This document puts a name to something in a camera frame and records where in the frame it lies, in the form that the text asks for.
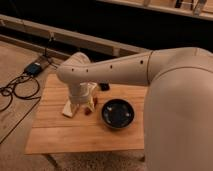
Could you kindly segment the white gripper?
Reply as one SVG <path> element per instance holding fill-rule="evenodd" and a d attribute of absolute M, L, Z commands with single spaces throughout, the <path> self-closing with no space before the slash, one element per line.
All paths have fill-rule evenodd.
<path fill-rule="evenodd" d="M 71 84 L 68 86 L 69 90 L 69 99 L 72 104 L 86 104 L 84 112 L 86 115 L 90 115 L 95 111 L 95 107 L 98 103 L 97 98 L 93 98 L 93 94 L 97 84 L 90 83 L 80 83 L 80 84 Z"/>

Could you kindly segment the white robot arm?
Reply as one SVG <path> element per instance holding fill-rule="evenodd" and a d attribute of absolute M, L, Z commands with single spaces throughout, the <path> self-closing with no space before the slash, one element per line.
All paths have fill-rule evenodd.
<path fill-rule="evenodd" d="M 213 171 L 213 52 L 172 48 L 96 63 L 77 52 L 57 76 L 74 103 L 88 98 L 90 82 L 146 86 L 147 171 Z"/>

